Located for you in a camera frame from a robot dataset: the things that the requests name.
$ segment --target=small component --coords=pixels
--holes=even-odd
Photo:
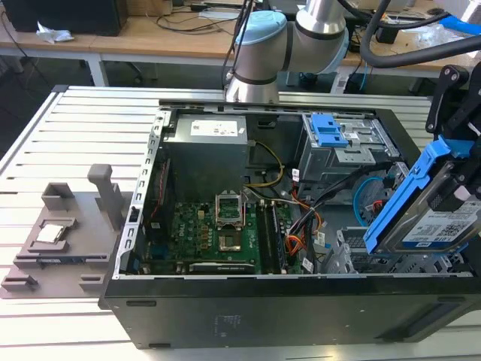
[[[65,226],[48,223],[44,226],[44,228],[40,230],[35,241],[44,243],[56,243],[60,239],[60,237],[62,237],[62,233],[65,231],[65,228]]]
[[[208,203],[204,203],[203,205],[201,205],[200,210],[204,212],[204,215],[205,215],[205,214],[208,214],[208,213],[209,213],[209,204],[208,204]]]
[[[191,264],[189,272],[205,275],[253,275],[256,268],[246,263],[199,262]]]
[[[221,229],[219,231],[220,252],[240,252],[242,244],[242,232],[236,229]]]

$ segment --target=yellow cable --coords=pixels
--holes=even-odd
[[[269,152],[270,154],[272,154],[272,156],[279,163],[279,170],[280,170],[279,176],[277,177],[276,180],[273,180],[273,181],[268,182],[268,183],[249,183],[249,184],[245,184],[245,185],[248,186],[248,187],[255,187],[255,188],[270,187],[270,186],[278,183],[283,178],[284,165],[280,161],[280,158],[276,155],[276,153],[274,153],[274,151],[271,148],[269,148],[267,145],[265,145],[264,143],[262,143],[260,141],[256,141],[256,143],[262,145],[266,149],[266,151]]]

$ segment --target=hard drive label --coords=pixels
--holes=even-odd
[[[411,229],[403,244],[413,247],[429,247],[432,243],[453,243],[466,229],[477,221],[481,202],[465,202],[456,212],[435,212],[429,210]]]

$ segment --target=computer tower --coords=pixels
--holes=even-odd
[[[3,4],[18,32],[36,32],[39,22],[77,34],[117,36],[128,17],[126,0],[4,0]]]

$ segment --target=metal frame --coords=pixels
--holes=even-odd
[[[54,59],[78,59],[85,60],[89,64],[90,72],[95,86],[108,86],[107,73],[103,61],[115,62],[145,62],[152,64],[179,64],[179,65],[212,65],[221,66],[223,59],[215,58],[197,58],[192,56],[157,56],[144,54],[117,54],[117,53],[97,53],[90,51],[69,51],[69,50],[44,50],[29,49],[22,47],[28,56],[37,58],[54,58]],[[22,52],[15,47],[0,47],[0,55],[5,56],[23,56]],[[228,65],[232,65],[233,60],[228,61]],[[331,88],[331,94],[343,94],[346,89],[347,80],[355,71],[356,66],[341,65],[336,70],[336,78]],[[359,68],[357,73],[362,73],[363,68]],[[372,75],[394,75],[400,77],[430,77],[437,78],[439,71],[422,71],[416,69],[373,69]],[[286,85],[296,85],[297,77],[292,72],[288,73]]]

